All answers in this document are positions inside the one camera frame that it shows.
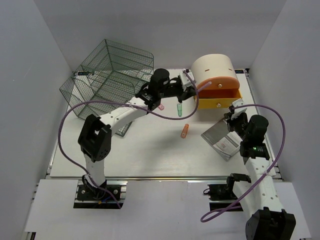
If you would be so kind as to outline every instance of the orange marker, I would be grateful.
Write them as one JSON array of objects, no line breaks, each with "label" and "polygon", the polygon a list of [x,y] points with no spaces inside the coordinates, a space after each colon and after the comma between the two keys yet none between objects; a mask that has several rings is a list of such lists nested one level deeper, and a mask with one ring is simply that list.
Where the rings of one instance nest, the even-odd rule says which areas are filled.
[{"label": "orange marker", "polygon": [[185,139],[188,133],[189,124],[185,124],[181,133],[181,138]]}]

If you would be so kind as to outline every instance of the green marker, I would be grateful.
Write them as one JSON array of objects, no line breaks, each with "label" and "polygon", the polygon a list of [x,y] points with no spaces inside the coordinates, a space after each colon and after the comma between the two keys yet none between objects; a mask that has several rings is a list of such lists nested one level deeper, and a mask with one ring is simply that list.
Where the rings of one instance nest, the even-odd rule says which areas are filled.
[{"label": "green marker", "polygon": [[178,110],[178,116],[182,117],[182,103],[177,103],[176,109]]}]

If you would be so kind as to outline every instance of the pink object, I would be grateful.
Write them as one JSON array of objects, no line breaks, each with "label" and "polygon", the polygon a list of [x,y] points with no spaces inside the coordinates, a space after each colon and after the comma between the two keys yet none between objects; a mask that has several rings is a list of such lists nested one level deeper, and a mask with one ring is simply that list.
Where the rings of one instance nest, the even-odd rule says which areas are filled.
[{"label": "pink object", "polygon": [[163,106],[162,104],[160,104],[160,105],[158,106],[158,109],[160,109],[160,110],[162,111],[163,109],[165,109],[165,106]]}]

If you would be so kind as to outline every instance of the black wire mesh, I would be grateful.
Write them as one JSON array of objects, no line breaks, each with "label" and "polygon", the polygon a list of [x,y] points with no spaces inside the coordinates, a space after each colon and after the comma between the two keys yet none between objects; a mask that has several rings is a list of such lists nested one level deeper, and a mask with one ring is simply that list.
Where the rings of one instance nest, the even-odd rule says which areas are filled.
[{"label": "black wire mesh", "polygon": [[[147,51],[103,40],[60,87],[68,104],[90,100],[127,103],[150,81],[154,72],[154,56]],[[90,103],[74,109],[75,115],[86,119],[90,114],[106,114],[116,106]],[[131,123],[116,134],[124,136]]]}]

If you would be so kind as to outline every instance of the gray book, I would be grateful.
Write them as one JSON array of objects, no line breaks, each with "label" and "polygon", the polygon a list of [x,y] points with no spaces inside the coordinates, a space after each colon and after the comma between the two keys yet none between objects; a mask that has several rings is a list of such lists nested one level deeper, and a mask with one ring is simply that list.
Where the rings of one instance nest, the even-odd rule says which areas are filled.
[{"label": "gray book", "polygon": [[235,132],[229,132],[224,119],[218,121],[201,137],[225,160],[229,160],[240,149],[241,138]]}]

